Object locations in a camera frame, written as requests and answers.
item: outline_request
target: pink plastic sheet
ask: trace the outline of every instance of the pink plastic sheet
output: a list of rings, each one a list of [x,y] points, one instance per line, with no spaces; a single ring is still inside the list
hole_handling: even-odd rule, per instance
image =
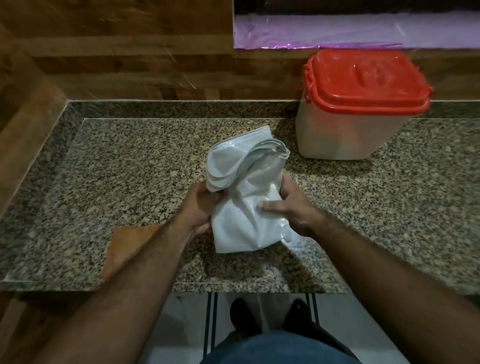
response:
[[[480,49],[480,12],[237,15],[237,49]]]

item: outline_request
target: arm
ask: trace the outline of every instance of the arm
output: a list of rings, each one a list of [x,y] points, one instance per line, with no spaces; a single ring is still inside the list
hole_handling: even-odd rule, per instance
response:
[[[284,176],[283,201],[261,203],[315,239],[353,293],[411,363],[480,363],[480,311],[441,282],[309,202]]]
[[[33,363],[134,363],[170,293],[183,249],[208,229],[219,199],[204,183],[194,184],[176,215],[80,307]]]

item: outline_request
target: person's right hand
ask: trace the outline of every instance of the person's right hand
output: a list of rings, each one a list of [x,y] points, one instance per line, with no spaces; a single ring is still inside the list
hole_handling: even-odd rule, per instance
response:
[[[319,223],[322,212],[312,204],[303,191],[286,174],[282,178],[280,201],[263,201],[258,204],[261,211],[276,212],[285,216],[290,226],[302,236],[312,236],[315,223]]]

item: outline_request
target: hand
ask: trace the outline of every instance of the hand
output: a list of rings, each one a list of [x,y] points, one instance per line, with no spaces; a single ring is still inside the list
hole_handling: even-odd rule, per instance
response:
[[[210,216],[224,192],[210,192],[205,181],[193,184],[178,211],[178,219],[195,235],[203,234],[210,227]]]
[[[264,201],[258,204],[262,211],[285,216],[290,226],[302,236],[312,236],[312,228],[322,218],[322,211],[312,204],[303,191],[286,174],[282,178],[280,201]]]

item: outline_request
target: forearm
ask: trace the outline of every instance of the forearm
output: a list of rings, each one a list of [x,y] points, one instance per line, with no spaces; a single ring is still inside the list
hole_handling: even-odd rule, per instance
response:
[[[161,227],[74,314],[34,363],[134,363],[168,297],[191,237],[178,219]]]
[[[318,214],[312,237],[412,363],[479,362],[480,314],[468,301],[332,216]]]

